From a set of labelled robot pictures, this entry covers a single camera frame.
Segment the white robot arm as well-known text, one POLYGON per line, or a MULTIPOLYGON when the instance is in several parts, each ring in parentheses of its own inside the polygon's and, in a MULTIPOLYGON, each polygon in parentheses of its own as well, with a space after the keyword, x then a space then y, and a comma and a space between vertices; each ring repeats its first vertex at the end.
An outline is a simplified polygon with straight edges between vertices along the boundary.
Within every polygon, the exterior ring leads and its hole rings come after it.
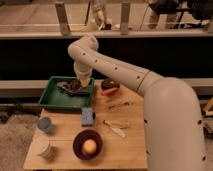
POLYGON ((148 171, 206 171, 206 150, 198 97, 185 81, 164 77, 97 51, 84 36, 68 46, 78 78, 96 70, 144 98, 148 171))

